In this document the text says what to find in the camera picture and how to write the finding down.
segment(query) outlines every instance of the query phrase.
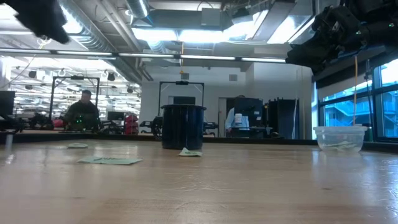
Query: plastic bowl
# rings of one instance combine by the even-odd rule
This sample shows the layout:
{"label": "plastic bowl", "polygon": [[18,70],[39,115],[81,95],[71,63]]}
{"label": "plastic bowl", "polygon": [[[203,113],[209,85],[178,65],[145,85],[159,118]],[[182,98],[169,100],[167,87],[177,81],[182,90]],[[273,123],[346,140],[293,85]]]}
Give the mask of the plastic bowl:
{"label": "plastic bowl", "polygon": [[316,127],[318,145],[324,151],[359,152],[363,145],[363,137],[368,127],[339,126]]}

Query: table surface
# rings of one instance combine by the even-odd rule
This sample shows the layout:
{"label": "table surface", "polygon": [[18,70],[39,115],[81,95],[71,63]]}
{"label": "table surface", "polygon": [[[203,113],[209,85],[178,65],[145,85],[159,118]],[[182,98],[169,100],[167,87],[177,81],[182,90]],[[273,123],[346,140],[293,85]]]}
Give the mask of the table surface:
{"label": "table surface", "polygon": [[[178,157],[159,142],[84,140],[0,150],[8,223],[398,223],[398,156],[312,146],[204,144]],[[143,158],[131,166],[85,156]]]}

